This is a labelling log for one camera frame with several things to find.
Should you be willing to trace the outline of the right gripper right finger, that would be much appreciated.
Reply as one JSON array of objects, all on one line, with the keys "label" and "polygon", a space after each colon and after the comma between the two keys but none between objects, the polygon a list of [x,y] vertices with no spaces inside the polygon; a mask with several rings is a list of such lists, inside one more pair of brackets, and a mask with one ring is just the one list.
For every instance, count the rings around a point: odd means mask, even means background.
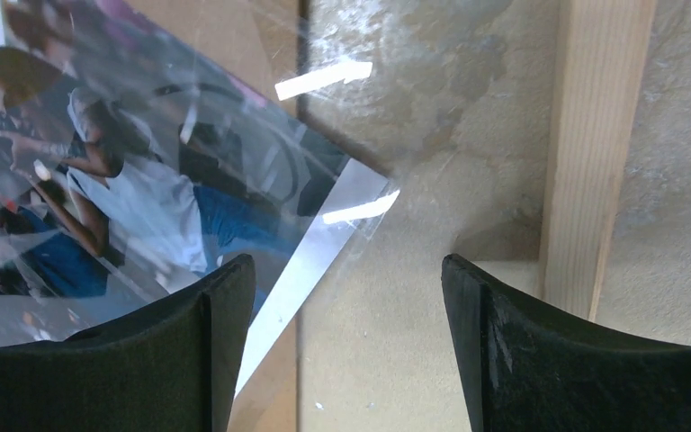
[{"label": "right gripper right finger", "polygon": [[451,254],[444,305],[475,431],[691,431],[691,346],[623,333]]}]

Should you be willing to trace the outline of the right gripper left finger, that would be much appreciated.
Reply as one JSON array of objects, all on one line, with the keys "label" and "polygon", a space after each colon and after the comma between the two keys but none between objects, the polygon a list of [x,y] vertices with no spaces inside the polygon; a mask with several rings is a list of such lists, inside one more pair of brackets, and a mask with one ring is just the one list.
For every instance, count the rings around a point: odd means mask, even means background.
[{"label": "right gripper left finger", "polygon": [[0,431],[223,431],[256,292],[236,256],[63,341],[0,347]]}]

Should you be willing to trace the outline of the glossy printed photo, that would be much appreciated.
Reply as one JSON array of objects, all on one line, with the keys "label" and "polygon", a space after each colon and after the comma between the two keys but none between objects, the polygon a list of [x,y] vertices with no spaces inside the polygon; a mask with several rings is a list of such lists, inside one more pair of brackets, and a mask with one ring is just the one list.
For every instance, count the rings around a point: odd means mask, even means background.
[{"label": "glossy printed photo", "polygon": [[0,1],[0,347],[62,341],[251,256],[247,387],[387,177],[125,1]]}]

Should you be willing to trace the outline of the wooden picture frame with glass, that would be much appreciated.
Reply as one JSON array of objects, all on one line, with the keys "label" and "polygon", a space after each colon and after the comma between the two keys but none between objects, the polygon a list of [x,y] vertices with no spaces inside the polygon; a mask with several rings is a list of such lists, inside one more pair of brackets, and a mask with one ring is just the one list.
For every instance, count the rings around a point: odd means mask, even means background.
[{"label": "wooden picture frame with glass", "polygon": [[373,63],[308,119],[398,197],[306,309],[304,431],[465,431],[452,252],[597,314],[652,1],[315,1],[310,60]]}]

